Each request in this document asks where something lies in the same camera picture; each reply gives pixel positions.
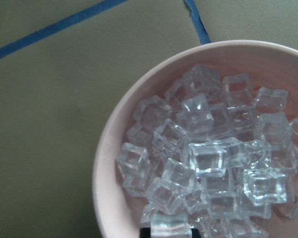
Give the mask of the clear ice cube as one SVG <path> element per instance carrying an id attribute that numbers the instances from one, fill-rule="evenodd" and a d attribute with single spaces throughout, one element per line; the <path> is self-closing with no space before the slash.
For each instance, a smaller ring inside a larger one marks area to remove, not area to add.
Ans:
<path id="1" fill-rule="evenodd" d="M 188 215 L 153 214 L 150 222 L 150 236 L 152 238 L 191 238 L 192 231 L 188 222 Z"/>

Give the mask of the pink bowl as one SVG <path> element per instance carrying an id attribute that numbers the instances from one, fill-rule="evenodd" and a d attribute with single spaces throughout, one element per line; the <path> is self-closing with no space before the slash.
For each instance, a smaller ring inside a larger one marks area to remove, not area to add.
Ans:
<path id="1" fill-rule="evenodd" d="M 142 76 L 122 97 L 99 139 L 93 166 L 93 204 L 105 238 L 138 238 L 144 203 L 127 195 L 115 158 L 131 125 L 138 102 L 168 86 L 197 63 L 217 68 L 220 74 L 248 72 L 256 87 L 277 87 L 289 92 L 286 113 L 298 117 L 298 50 L 263 41 L 214 42 L 178 53 Z"/>

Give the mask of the pile of ice cubes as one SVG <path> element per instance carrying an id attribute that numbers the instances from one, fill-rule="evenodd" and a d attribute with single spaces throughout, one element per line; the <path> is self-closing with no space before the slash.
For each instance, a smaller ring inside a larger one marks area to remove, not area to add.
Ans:
<path id="1" fill-rule="evenodd" d="M 153 214 L 186 213 L 192 238 L 266 238 L 271 213 L 298 216 L 298 118 L 288 92 L 196 65 L 142 100 L 117 156 L 123 188 Z"/>

